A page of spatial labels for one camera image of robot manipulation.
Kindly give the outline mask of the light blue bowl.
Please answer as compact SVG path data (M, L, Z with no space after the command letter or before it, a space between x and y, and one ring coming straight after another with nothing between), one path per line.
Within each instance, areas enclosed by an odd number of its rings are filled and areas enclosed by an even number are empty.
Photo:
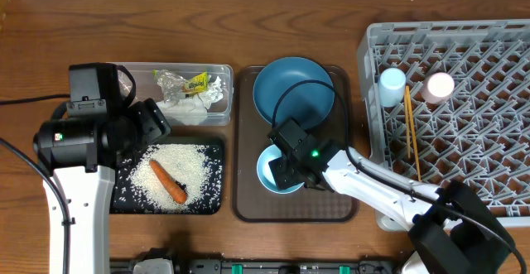
M294 185L284 190L280 190L276 186L276 181L273 178L269 162L276 160L282 156L282 152L275 145L271 145L262 151L257 162L257 175L261 184L269 191L279 195L287 195L298 191L303 184Z

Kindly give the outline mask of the dark blue plate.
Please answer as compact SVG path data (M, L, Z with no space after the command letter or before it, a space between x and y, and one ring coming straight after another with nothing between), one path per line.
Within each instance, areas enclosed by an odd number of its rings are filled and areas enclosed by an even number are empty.
M253 86L258 113L276 125L293 118L304 129L324 122L334 106L331 77L313 60L284 57L259 71Z

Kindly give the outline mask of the orange carrot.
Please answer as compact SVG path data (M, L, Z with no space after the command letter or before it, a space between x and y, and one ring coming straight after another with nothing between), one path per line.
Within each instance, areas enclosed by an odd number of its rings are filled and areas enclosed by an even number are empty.
M178 204L184 204L187 201L187 195L185 191L173 180L170 174L161 166L158 161L150 160L149 165L169 196L172 197L172 199Z

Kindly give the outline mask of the wooden chopstick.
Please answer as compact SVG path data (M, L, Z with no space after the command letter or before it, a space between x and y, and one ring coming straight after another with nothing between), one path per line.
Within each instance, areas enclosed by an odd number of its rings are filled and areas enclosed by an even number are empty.
M412 111L412 97L411 97L411 91L410 87L405 87L405 104L407 106L407 112L408 112L408 122L409 122L409 128L412 134L412 149L413 154L415 158L415 164L417 169L417 179L418 181L422 181L422 174L421 174L421 168L419 165L419 155L418 155L418 147L417 147L417 135L416 135L416 128L414 123L414 115Z
M404 94L404 111L405 111L405 124L406 124L406 142L407 142L407 158L411 158L411 128L410 128L410 119L409 119L409 87L405 85L405 94Z

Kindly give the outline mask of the light blue cup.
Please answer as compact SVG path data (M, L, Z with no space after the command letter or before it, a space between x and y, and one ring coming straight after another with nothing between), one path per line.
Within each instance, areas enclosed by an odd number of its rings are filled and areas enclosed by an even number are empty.
M406 75L398 68L388 68L378 80L379 102L384 108L395 107L404 99Z

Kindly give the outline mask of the pink cup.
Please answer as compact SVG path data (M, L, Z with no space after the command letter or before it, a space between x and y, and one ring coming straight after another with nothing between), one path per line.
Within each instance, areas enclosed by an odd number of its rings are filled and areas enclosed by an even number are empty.
M455 88L455 81L447 73L435 73L429 75L422 82L420 95L431 104L442 104L448 100Z

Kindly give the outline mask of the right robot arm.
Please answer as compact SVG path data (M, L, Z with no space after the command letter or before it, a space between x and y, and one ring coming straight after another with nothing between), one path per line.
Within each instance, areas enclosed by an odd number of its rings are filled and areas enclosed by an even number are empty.
M527 272L511 235L468 185L408 180L353 147L317 140L293 119L274 127L268 137L282 153L270 163L279 189L303 183L348 195L407 230L414 253L402 273L496 273L510 255Z

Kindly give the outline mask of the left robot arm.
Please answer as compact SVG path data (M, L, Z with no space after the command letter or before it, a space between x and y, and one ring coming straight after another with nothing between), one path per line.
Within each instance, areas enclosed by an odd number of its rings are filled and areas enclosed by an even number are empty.
M52 273L108 273L109 214L121 156L171 133L153 99L122 95L122 65L72 65L70 99L34 136L50 217Z

